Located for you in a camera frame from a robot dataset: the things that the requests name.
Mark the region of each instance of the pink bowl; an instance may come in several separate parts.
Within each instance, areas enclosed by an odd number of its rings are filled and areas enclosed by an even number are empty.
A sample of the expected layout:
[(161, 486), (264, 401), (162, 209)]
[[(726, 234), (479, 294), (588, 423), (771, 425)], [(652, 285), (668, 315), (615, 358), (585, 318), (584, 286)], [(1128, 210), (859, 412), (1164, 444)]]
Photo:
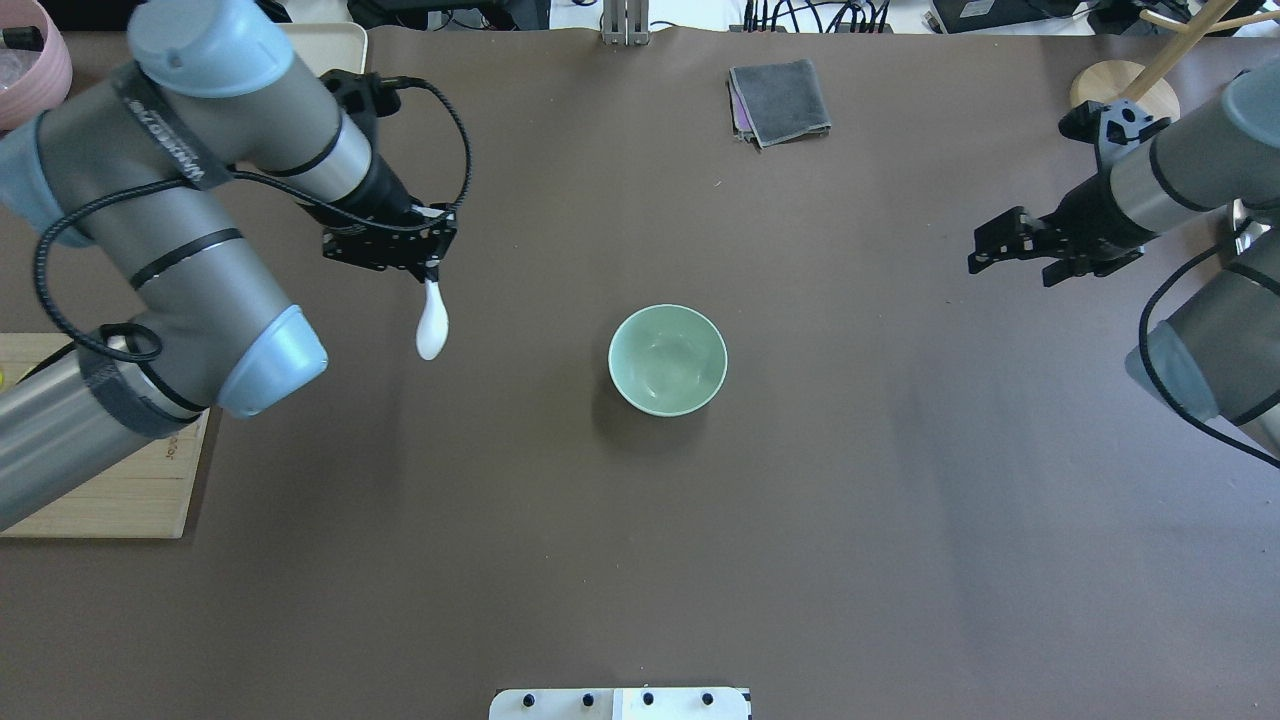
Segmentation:
[(45, 50), (27, 74), (0, 91), (0, 132), (55, 108), (72, 87), (72, 58), (67, 42), (36, 0), (0, 0), (0, 27), (36, 26), (45, 33)]

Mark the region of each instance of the wooden stand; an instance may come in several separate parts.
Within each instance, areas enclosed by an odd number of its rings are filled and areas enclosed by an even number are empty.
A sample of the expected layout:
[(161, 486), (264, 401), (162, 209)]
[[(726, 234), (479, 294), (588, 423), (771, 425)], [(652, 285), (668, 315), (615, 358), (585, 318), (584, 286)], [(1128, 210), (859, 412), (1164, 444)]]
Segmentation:
[(1157, 118), (1167, 117), (1176, 120), (1181, 117), (1178, 95), (1164, 77), (1181, 60), (1183, 55), (1211, 32), (1280, 18), (1280, 12), (1271, 12), (1219, 22), (1233, 5), (1235, 5), (1235, 0), (1208, 0), (1201, 12), (1196, 13), (1192, 20), (1185, 24), (1157, 15), (1151, 10), (1143, 10), (1142, 19), (1178, 35), (1146, 68), (1125, 60), (1106, 60), (1087, 68), (1071, 83), (1071, 106), (1075, 108), (1085, 100), (1110, 102), (1124, 97), (1142, 105)]
[[(0, 392), (12, 388), (67, 337), (0, 334)], [(209, 413), (177, 436), (143, 447), (101, 475), (0, 533), (0, 538), (179, 538), (192, 503)]]

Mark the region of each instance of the green bowl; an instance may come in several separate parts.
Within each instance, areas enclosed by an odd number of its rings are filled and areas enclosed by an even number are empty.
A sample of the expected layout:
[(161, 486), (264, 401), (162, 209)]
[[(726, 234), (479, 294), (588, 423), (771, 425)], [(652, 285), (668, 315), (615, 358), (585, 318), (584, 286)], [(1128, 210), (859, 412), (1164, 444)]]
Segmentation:
[(659, 418), (692, 413), (724, 383), (728, 350), (701, 313), (653, 305), (627, 318), (609, 342), (609, 377), (627, 402)]

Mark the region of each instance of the metal bracket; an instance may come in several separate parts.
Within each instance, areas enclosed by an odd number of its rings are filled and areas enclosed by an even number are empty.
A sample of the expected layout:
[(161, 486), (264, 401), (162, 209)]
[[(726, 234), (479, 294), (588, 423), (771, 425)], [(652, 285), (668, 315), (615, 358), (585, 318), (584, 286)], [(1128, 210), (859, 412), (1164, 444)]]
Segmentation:
[(1088, 100), (1057, 122), (1057, 132), (1068, 140), (1092, 145), (1093, 159), (1103, 170), (1170, 124), (1171, 119), (1156, 119), (1132, 100), (1107, 104)]
[(749, 688), (507, 689), (489, 720), (751, 720)]
[(649, 0), (604, 0), (600, 38), (605, 45), (649, 45)]
[[(424, 218), (445, 213), (444, 204), (415, 208)], [(439, 265), (458, 233), (457, 218), (449, 218), (428, 234), (392, 233), (364, 225), (325, 228), (324, 256), (348, 265), (383, 272), (387, 268), (407, 270), (417, 282), (439, 281)]]
[(329, 70), (320, 76), (338, 106), (343, 109), (351, 119), (369, 138), (369, 143), (378, 147), (378, 118), (394, 115), (399, 111), (399, 95), (394, 90), (383, 87), (378, 73), (356, 74), (348, 70)]

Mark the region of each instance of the gray robot arm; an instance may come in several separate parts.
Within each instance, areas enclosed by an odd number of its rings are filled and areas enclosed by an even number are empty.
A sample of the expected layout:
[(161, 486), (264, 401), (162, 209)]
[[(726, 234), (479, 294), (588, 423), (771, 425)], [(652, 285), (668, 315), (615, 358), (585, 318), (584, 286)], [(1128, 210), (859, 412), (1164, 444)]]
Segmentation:
[[(252, 416), (324, 370), (324, 347), (298, 306), (204, 191), (229, 179), (236, 161), (343, 211), (303, 205), (328, 228), (332, 256), (365, 247), (370, 232), (390, 237), (352, 218), (410, 229), (430, 224), (424, 215), (452, 223), (456, 204), (420, 208), (251, 0), (154, 0), (136, 10), (128, 40), (136, 64), (0, 142), (0, 201), (41, 231), (104, 196), (164, 187), (105, 206), (59, 238), (97, 245), (146, 310), (0, 395), (0, 529), (211, 405)], [(338, 259), (403, 266), (430, 291), (449, 223), (397, 233), (407, 256)]]
[[(1060, 124), (1093, 140), (1100, 172), (1039, 219), (1014, 208), (974, 232), (970, 273), (1009, 259), (1055, 258), (1046, 286), (1107, 275), (1148, 240), (1240, 199), (1254, 220), (1280, 219), (1280, 61), (1245, 73), (1176, 123), (1128, 101), (1082, 106)], [(1203, 421), (1224, 416), (1280, 457), (1280, 233), (1270, 232), (1148, 338), (1171, 398)], [(1130, 374), (1153, 395), (1134, 350)]]

